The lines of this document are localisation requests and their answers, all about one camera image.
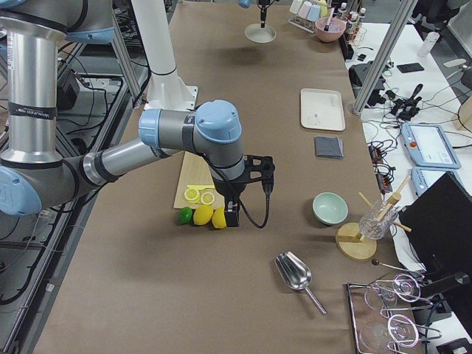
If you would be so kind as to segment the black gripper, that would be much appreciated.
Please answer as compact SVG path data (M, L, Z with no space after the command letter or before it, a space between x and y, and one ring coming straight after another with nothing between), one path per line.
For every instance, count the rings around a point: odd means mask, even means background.
M257 6L260 9L260 27L265 28L266 27L267 8L270 7L270 1L269 0L257 0Z
M240 225L240 202L227 201L224 208L224 217L227 227L239 227Z

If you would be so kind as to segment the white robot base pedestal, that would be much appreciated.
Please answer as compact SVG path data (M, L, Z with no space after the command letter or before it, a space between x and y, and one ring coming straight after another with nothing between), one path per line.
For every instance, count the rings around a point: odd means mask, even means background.
M151 76L147 106L175 111L195 107L198 88L179 77L163 1L132 1Z

